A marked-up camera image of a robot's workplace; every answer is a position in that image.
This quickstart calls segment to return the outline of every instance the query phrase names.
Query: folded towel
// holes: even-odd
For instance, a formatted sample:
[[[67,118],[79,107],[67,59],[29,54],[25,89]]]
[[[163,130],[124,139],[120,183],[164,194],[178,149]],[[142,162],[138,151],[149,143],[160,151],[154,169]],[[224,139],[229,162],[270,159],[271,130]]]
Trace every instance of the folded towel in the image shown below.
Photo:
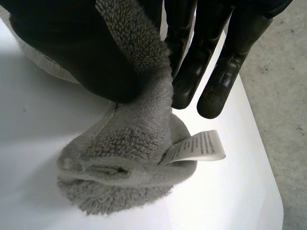
[[[155,27],[135,0],[97,0],[96,8],[134,64],[144,90],[132,103],[110,102],[103,119],[64,148],[58,159],[58,186],[87,214],[110,214],[169,194],[173,185],[194,173],[196,162],[159,164],[170,146],[190,134],[172,114],[169,51]],[[27,55],[47,58],[18,42]],[[58,69],[62,75],[54,75],[65,73],[64,78],[74,82]]]

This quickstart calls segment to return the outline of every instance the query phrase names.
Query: fabric tag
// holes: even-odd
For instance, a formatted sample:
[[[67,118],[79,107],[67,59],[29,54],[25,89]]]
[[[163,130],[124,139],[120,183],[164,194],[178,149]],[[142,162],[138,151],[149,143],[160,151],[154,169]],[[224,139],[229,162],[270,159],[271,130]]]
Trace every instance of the fabric tag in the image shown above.
[[[216,130],[200,132],[169,147],[160,164],[174,161],[217,161],[226,157]]]

